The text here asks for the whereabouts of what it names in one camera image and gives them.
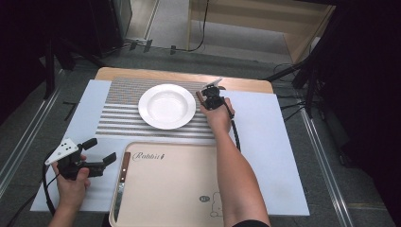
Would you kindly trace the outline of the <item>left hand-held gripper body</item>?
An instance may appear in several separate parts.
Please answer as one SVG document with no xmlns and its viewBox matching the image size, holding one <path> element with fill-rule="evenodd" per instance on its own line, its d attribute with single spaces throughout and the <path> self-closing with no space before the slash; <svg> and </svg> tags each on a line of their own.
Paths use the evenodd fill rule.
<svg viewBox="0 0 401 227">
<path fill-rule="evenodd" d="M 81 159 L 82 150 L 78 149 L 71 138 L 65 138 L 44 161 L 47 166 L 58 164 L 58 171 L 66 180 L 75 180 L 78 171 L 87 167 L 90 170 L 89 177 L 100 177 L 106 166 L 103 162 L 87 163 Z"/>
</svg>

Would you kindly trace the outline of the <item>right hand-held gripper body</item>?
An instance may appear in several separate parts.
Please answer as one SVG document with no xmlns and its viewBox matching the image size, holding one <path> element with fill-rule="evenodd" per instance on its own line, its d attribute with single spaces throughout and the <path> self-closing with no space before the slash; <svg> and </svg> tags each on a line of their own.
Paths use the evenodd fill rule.
<svg viewBox="0 0 401 227">
<path fill-rule="evenodd" d="M 204 85 L 202 90 L 201 90 L 201 91 L 203 91 L 204 89 L 208 89 L 208 88 L 218 88 L 218 96 L 206 97 L 206 99 L 208 99 L 208 98 L 212 99 L 213 104 L 214 104 L 214 109 L 213 110 L 215 110 L 216 108 L 218 108 L 219 106 L 221 106 L 224 103 L 224 97 L 220 96 L 220 90 L 219 90 L 219 87 L 218 87 L 218 84 L 221 81 L 222 81 L 222 78 L 216 79 L 215 81 Z"/>
</svg>

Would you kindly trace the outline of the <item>wooden-handled knife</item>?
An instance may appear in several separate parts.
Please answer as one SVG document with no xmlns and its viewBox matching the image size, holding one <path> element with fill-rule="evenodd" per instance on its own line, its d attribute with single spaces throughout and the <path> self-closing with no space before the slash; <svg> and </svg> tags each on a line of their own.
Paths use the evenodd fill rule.
<svg viewBox="0 0 401 227">
<path fill-rule="evenodd" d="M 131 159 L 131 154 L 129 152 L 125 152 L 123 160 L 122 160 L 122 164 L 121 164 L 119 181 L 118 181 L 117 188 L 116 188 L 117 191 L 116 191 L 116 197 L 115 197 L 114 208 L 113 208 L 113 220 L 114 221 L 118 220 L 118 214 L 119 214 L 120 207 L 121 207 L 121 202 L 122 202 L 122 197 L 123 197 L 123 193 L 124 193 L 125 181 L 126 181 L 126 176 L 128 173 L 130 159 Z"/>
</svg>

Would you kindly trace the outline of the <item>white round plate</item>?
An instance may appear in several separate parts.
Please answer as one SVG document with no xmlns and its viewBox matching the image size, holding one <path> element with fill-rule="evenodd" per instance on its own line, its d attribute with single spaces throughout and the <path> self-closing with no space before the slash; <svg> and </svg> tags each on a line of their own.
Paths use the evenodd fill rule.
<svg viewBox="0 0 401 227">
<path fill-rule="evenodd" d="M 139 99 L 142 119 L 160 130 L 174 130 L 186 125 L 195 115 L 195 98 L 182 86 L 160 84 L 145 91 Z"/>
</svg>

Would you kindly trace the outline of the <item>beige tray with rabbit print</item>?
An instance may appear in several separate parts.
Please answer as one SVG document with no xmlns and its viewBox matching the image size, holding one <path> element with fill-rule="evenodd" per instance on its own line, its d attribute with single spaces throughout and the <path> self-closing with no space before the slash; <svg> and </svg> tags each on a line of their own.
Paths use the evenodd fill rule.
<svg viewBox="0 0 401 227">
<path fill-rule="evenodd" d="M 223 227 L 212 145 L 131 143 L 118 220 L 112 227 Z"/>
</svg>

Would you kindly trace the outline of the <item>person's right hand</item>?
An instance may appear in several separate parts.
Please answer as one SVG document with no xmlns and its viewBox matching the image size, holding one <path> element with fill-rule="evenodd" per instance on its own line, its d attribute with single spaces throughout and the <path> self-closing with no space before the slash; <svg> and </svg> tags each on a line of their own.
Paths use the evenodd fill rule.
<svg viewBox="0 0 401 227">
<path fill-rule="evenodd" d="M 230 114 L 235 114 L 231 100 L 225 98 L 226 105 L 222 105 L 215 110 L 207 110 L 203 106 L 200 111 L 206 116 L 208 125 L 214 135 L 228 134 L 232 124 Z"/>
</svg>

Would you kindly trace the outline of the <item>person's left hand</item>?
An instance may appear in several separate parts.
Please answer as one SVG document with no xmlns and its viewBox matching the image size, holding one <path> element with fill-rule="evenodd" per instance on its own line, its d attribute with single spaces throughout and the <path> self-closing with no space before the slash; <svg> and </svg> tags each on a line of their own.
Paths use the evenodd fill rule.
<svg viewBox="0 0 401 227">
<path fill-rule="evenodd" d="M 77 212 L 85 198 L 86 189 L 90 186 L 90 170 L 81 168 L 75 180 L 66 180 L 62 176 L 57 177 L 59 190 L 59 205 L 57 210 L 67 209 Z"/>
</svg>

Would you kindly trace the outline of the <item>black tape strip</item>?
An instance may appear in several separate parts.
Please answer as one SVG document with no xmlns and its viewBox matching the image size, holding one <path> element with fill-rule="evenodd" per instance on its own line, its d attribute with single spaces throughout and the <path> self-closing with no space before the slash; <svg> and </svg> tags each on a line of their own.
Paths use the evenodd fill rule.
<svg viewBox="0 0 401 227">
<path fill-rule="evenodd" d="M 67 106 L 70 107 L 70 109 L 69 109 L 69 111 L 68 111 L 66 117 L 64 118 L 64 121 L 67 121 L 68 119 L 70 119 L 70 117 L 71 117 L 71 116 L 73 115 L 73 113 L 75 112 L 75 109 L 77 108 L 78 103 L 77 103 L 77 102 L 63 101 L 62 104 L 67 105 Z"/>
</svg>

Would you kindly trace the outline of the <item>striped grey placemat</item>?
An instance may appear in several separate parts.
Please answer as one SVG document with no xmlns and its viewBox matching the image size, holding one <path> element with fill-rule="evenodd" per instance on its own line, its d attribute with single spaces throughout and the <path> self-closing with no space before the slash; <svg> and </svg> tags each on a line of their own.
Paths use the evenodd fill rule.
<svg viewBox="0 0 401 227">
<path fill-rule="evenodd" d="M 196 101 L 194 117 L 184 126 L 174 130 L 160 130 L 146 123 L 139 114 L 138 102 L 142 94 L 160 84 L 175 84 L 185 88 Z M 160 79 L 116 78 L 112 80 L 105 104 L 101 111 L 96 134 L 101 136 L 174 138 L 211 140 L 213 135 L 205 116 L 199 111 L 196 96 L 208 83 Z"/>
</svg>

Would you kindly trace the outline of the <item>white table cover sheet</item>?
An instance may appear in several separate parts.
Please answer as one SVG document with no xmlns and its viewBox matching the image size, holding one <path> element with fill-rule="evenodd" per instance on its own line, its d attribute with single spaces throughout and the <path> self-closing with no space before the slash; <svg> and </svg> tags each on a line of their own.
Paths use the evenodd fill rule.
<svg viewBox="0 0 401 227">
<path fill-rule="evenodd" d="M 121 158 L 131 143 L 215 145 L 214 136 L 211 140 L 193 140 L 97 135 L 111 83 L 106 80 L 89 82 L 65 133 L 74 143 L 97 139 L 97 144 L 86 152 L 90 161 L 99 161 L 114 152 Z M 240 145 L 241 153 L 253 168 L 268 212 L 273 216 L 308 215 L 304 189 L 276 95 L 241 91 L 223 94 L 235 108 L 236 128 L 230 136 Z"/>
</svg>

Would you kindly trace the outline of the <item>black metal stand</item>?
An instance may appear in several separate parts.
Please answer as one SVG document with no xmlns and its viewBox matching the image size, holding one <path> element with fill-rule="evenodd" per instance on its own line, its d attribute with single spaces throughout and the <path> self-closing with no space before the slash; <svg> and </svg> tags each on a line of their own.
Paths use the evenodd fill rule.
<svg viewBox="0 0 401 227">
<path fill-rule="evenodd" d="M 82 56 L 85 60 L 90 61 L 98 68 L 105 67 L 103 61 L 98 60 L 82 47 L 68 41 L 65 38 L 51 38 L 45 45 L 45 95 L 44 99 L 50 98 L 55 92 L 55 63 L 58 60 L 62 69 L 73 70 L 76 63 L 71 56 L 75 52 Z"/>
<path fill-rule="evenodd" d="M 305 57 L 302 61 L 292 64 L 290 67 L 280 72 L 276 72 L 272 76 L 266 77 L 266 81 L 272 82 L 297 71 L 297 74 L 291 84 L 295 89 L 301 89 L 305 84 L 307 85 L 305 111 L 309 118 L 312 118 L 311 110 L 313 96 L 318 77 L 318 69 L 314 66 L 314 61 L 316 60 L 316 57 L 317 51 L 310 50 L 308 56 Z"/>
</svg>

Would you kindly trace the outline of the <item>light wooden shelf unit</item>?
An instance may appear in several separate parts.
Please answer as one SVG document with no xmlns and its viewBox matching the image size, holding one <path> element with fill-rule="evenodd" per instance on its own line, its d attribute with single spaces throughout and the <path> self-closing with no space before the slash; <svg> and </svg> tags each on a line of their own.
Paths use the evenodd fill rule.
<svg viewBox="0 0 401 227">
<path fill-rule="evenodd" d="M 336 7 L 307 0 L 188 0 L 188 21 L 206 21 L 282 32 L 293 63 L 303 60 L 321 37 Z"/>
</svg>

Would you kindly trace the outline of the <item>white power strip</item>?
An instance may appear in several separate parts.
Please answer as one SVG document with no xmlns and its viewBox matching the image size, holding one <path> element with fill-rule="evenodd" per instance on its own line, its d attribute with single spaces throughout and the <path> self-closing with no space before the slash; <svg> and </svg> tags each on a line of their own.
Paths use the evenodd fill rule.
<svg viewBox="0 0 401 227">
<path fill-rule="evenodd" d="M 145 46 L 147 44 L 147 40 L 144 39 L 126 39 L 124 41 L 123 46 L 129 48 L 135 48 L 136 46 Z"/>
</svg>

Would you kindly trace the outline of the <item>dark cabinet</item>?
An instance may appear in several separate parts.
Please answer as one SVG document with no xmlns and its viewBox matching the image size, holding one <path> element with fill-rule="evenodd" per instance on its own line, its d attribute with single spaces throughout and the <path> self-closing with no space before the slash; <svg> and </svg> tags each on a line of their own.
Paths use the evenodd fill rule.
<svg viewBox="0 0 401 227">
<path fill-rule="evenodd" d="M 125 42 L 131 23 L 131 0 L 89 0 L 95 23 L 95 54 L 102 58 Z"/>
</svg>

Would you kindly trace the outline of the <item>person's black sleeve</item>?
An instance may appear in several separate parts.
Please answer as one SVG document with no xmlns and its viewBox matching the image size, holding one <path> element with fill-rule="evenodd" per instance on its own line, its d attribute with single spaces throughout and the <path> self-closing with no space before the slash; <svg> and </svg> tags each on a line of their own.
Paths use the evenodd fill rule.
<svg viewBox="0 0 401 227">
<path fill-rule="evenodd" d="M 247 219 L 234 224 L 232 227 L 270 227 L 270 226 L 267 223 L 260 220 Z"/>
</svg>

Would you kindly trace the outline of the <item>black curtain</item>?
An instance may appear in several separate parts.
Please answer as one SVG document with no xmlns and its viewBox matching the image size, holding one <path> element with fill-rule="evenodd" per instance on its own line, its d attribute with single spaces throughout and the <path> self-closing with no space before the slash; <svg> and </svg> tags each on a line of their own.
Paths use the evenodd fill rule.
<svg viewBox="0 0 401 227">
<path fill-rule="evenodd" d="M 322 96 L 348 135 L 342 151 L 401 227 L 401 0 L 332 1 Z"/>
</svg>

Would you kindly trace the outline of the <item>metal floor rail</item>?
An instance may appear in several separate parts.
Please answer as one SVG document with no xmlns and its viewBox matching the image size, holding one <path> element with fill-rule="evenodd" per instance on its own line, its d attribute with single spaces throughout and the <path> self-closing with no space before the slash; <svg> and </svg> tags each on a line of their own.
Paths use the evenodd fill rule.
<svg viewBox="0 0 401 227">
<path fill-rule="evenodd" d="M 48 99 L 41 102 L 39 109 L 34 114 L 23 135 L 20 137 L 17 145 L 12 150 L 12 153 L 7 159 L 5 165 L 0 169 L 0 199 L 6 192 L 12 177 L 18 169 L 18 166 L 23 161 L 28 149 L 30 148 L 33 140 L 39 132 L 39 129 L 42 127 L 49 112 L 54 106 L 59 94 L 60 89 L 57 88 Z"/>
<path fill-rule="evenodd" d="M 302 110 L 301 116 L 311 141 L 311 145 L 317 157 L 317 161 L 320 166 L 331 203 L 340 223 L 340 227 L 355 227 L 344 197 L 342 196 L 340 187 L 337 183 L 336 177 L 326 157 L 325 150 L 320 136 L 318 135 L 314 121 L 308 116 L 305 110 Z"/>
</svg>

